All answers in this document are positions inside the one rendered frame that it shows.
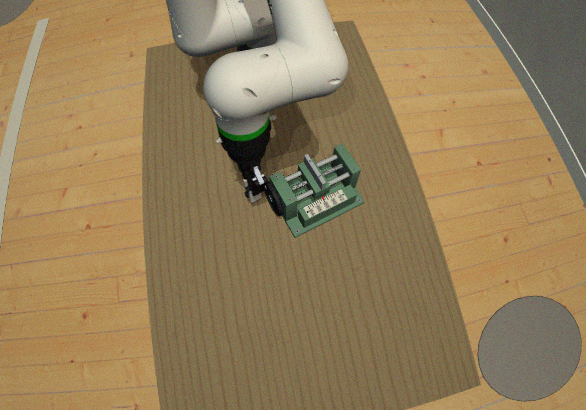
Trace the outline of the green bench vise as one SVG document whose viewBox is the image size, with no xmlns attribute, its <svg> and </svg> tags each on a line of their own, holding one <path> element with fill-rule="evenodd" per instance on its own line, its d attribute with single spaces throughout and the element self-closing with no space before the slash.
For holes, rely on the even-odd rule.
<svg viewBox="0 0 586 410">
<path fill-rule="evenodd" d="M 364 203 L 356 189 L 360 172 L 342 143 L 333 156 L 317 163 L 304 155 L 298 172 L 285 178 L 281 171 L 269 176 L 264 192 L 296 238 Z"/>
</svg>

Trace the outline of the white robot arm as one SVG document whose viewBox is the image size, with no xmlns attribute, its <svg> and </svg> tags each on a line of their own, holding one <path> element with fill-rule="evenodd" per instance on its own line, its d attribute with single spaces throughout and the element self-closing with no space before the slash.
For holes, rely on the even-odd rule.
<svg viewBox="0 0 586 410">
<path fill-rule="evenodd" d="M 266 148 L 277 119 L 269 111 L 330 95 L 346 79 L 348 58 L 324 0 L 166 3 L 183 53 L 204 57 L 241 46 L 218 58 L 203 83 L 216 143 L 233 156 L 251 157 Z"/>
</svg>

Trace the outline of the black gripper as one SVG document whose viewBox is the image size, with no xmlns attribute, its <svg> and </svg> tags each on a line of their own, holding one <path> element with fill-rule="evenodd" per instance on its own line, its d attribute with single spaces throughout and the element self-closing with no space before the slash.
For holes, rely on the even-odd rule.
<svg viewBox="0 0 586 410">
<path fill-rule="evenodd" d="M 242 171 L 244 187 L 246 189 L 245 191 L 249 193 L 250 202 L 254 202 L 262 198 L 261 192 L 264 191 L 265 184 L 266 182 L 268 182 L 267 177 L 264 176 L 264 174 L 260 174 L 259 172 L 261 170 L 261 159 L 264 156 L 265 152 L 266 148 L 260 153 L 251 157 L 236 157 L 228 153 L 229 157 L 238 164 L 239 171 Z"/>
</svg>

